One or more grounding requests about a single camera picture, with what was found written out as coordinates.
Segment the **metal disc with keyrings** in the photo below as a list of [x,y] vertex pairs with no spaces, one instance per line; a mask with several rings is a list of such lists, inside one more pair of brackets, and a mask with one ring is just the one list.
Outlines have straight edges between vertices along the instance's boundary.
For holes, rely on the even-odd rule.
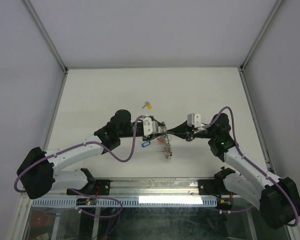
[[162,150],[161,152],[164,154],[164,157],[167,160],[171,160],[173,152],[172,152],[172,145],[171,145],[171,136],[168,135],[167,132],[167,127],[165,130],[159,130],[159,136],[157,138],[162,138],[164,139],[164,142],[158,142],[161,144],[162,146]]

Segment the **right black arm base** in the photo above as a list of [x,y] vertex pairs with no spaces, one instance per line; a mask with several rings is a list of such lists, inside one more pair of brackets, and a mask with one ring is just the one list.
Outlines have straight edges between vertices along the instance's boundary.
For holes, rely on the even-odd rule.
[[216,198],[221,198],[222,195],[230,195],[231,192],[225,187],[223,180],[226,179],[230,174],[234,174],[235,170],[227,167],[222,167],[220,171],[214,174],[211,179],[199,179],[198,183],[198,194],[211,195]]

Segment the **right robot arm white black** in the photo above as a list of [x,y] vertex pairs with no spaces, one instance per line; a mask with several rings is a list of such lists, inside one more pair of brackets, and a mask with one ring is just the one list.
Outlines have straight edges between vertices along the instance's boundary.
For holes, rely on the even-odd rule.
[[298,225],[300,195],[296,183],[289,177],[279,177],[243,153],[232,114],[220,111],[210,123],[203,124],[200,116],[192,113],[184,123],[167,132],[187,142],[196,138],[208,140],[212,154],[229,166],[214,175],[216,192],[239,195],[259,211],[272,229]]

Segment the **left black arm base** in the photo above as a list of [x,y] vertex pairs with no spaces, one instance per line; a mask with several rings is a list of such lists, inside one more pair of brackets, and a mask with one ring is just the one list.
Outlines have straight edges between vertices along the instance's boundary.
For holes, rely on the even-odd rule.
[[67,195],[76,195],[76,193],[72,189],[78,191],[81,194],[89,196],[110,195],[110,188],[112,183],[110,179],[94,178],[87,168],[81,168],[80,171],[84,174],[84,179],[87,180],[87,183],[85,183],[81,188],[68,188],[66,191]]

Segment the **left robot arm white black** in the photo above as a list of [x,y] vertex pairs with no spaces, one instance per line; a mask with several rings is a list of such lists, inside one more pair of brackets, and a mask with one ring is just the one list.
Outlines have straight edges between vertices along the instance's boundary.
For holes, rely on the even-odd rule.
[[[151,141],[163,135],[164,122],[152,115],[140,115],[132,121],[126,109],[118,110],[105,126],[85,139],[52,150],[32,148],[18,168],[13,184],[18,193],[26,193],[32,200],[51,190],[70,190],[90,194],[95,188],[95,178],[86,168],[69,171],[66,168],[91,157],[110,154],[120,163],[128,162],[134,155],[136,139]],[[113,150],[120,146],[122,138],[131,138],[131,150],[126,158],[120,158]]]

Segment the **key with yellow tag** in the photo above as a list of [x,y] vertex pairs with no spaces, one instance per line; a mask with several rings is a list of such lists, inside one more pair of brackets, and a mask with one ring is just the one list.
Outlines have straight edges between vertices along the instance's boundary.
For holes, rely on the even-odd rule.
[[145,109],[145,108],[151,110],[152,109],[152,105],[148,101],[145,101],[144,105],[142,106],[142,109]]

